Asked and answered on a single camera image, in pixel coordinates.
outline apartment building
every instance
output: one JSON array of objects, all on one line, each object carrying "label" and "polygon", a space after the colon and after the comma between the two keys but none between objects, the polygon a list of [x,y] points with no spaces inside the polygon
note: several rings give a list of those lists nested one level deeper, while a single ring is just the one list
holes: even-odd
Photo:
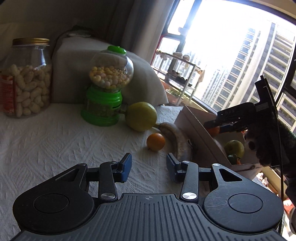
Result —
[{"label": "apartment building", "polygon": [[254,57],[260,35],[261,31],[248,28],[232,69],[229,71],[227,78],[220,83],[221,88],[215,92],[213,100],[209,101],[212,102],[210,106],[214,110],[219,111],[228,108],[233,98],[236,96],[248,71],[251,60]]},{"label": "apartment building", "polygon": [[[287,37],[282,32],[283,28],[272,22],[257,34],[256,30],[248,29],[229,76],[216,92],[217,97],[211,104],[213,109],[219,111],[244,102],[259,102],[255,82],[260,75],[267,78],[273,96],[276,95],[286,74],[295,41],[293,35]],[[292,86],[296,88],[296,75]],[[278,111],[279,119],[296,132],[296,104],[285,94],[278,105]]]},{"label": "apartment building", "polygon": [[213,101],[228,75],[229,71],[223,67],[214,71],[213,77],[211,78],[210,83],[201,98],[205,104],[209,106],[213,105]]}]

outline metal shelf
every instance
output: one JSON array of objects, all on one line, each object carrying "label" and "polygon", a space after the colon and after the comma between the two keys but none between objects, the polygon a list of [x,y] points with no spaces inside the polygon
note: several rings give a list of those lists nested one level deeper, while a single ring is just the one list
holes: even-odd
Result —
[{"label": "metal shelf", "polygon": [[193,63],[191,63],[191,62],[189,62],[189,61],[187,61],[187,60],[185,60],[185,59],[182,59],[182,58],[180,58],[180,57],[178,57],[178,56],[175,56],[175,55],[172,55],[172,54],[168,54],[168,53],[164,53],[164,52],[161,52],[161,51],[156,51],[156,55],[160,55],[160,54],[165,54],[165,55],[167,55],[167,56],[170,56],[171,58],[174,58],[174,59],[176,59],[176,60],[179,60],[179,61],[182,61],[182,62],[184,62],[184,63],[187,63],[187,64],[189,64],[189,65],[191,65],[191,66],[193,67],[193,68],[192,68],[192,71],[191,71],[190,74],[189,74],[188,79],[186,80],[185,84],[183,85],[183,84],[181,84],[181,83],[179,83],[179,82],[176,81],[176,77],[175,77],[175,76],[173,76],[173,75],[171,75],[170,73],[167,73],[167,71],[163,71],[163,70],[161,69],[161,67],[162,67],[162,65],[163,65],[163,62],[164,62],[164,59],[162,59],[159,68],[156,68],[156,67],[152,66],[152,68],[153,68],[154,70],[156,70],[157,72],[162,73],[163,75],[165,75],[165,80],[164,80],[164,81],[165,81],[166,83],[168,83],[170,86],[172,86],[172,87],[174,87],[174,88],[177,88],[177,89],[179,89],[179,90],[181,91],[181,94],[180,94],[180,96],[179,96],[179,98],[178,98],[178,101],[177,101],[177,103],[176,103],[176,106],[178,106],[178,105],[181,103],[181,101],[182,101],[182,97],[183,97],[183,95],[184,95],[184,93],[185,93],[185,91],[186,91],[187,89],[189,89],[189,90],[193,90],[192,93],[191,93],[191,95],[190,95],[190,98],[189,98],[189,101],[191,101],[191,100],[192,100],[192,97],[194,96],[194,94],[195,94],[195,92],[196,92],[196,89],[197,89],[197,87],[198,87],[198,84],[199,84],[199,82],[201,82],[201,81],[198,81],[198,82],[196,83],[195,87],[189,87],[189,86],[188,86],[188,85],[189,85],[189,82],[190,82],[190,80],[191,80],[191,78],[192,78],[192,76],[193,76],[194,71],[202,72],[203,70],[201,70],[201,68],[199,68],[196,64],[193,64]]}]

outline black cable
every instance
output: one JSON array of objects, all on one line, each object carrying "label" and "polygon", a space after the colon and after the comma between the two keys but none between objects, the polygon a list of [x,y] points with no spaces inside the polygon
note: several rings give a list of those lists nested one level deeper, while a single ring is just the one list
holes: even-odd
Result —
[{"label": "black cable", "polygon": [[[277,129],[279,133],[279,161],[280,161],[280,174],[281,174],[281,201],[283,202],[284,205],[284,174],[283,174],[283,157],[282,157],[282,152],[281,152],[281,136],[279,132],[279,120],[277,119]],[[282,231],[282,225],[283,225],[283,220],[281,220],[279,224],[279,229],[278,232],[281,235]]]}]

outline green plastic base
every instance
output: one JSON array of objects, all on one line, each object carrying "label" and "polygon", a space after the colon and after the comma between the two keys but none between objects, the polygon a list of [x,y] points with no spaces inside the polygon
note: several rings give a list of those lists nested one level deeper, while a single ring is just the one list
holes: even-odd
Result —
[{"label": "green plastic base", "polygon": [[110,117],[101,117],[82,110],[81,116],[86,122],[95,126],[112,126],[119,121],[119,114]]},{"label": "green plastic base", "polygon": [[86,92],[87,104],[81,111],[82,118],[96,126],[112,126],[119,120],[121,92],[104,92],[91,86]]}]

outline gold jar lid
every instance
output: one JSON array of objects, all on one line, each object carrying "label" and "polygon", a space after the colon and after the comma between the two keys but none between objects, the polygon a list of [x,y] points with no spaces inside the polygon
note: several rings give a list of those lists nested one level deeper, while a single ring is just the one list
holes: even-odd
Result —
[{"label": "gold jar lid", "polygon": [[12,45],[49,45],[49,39],[42,38],[21,38],[14,39]]}]

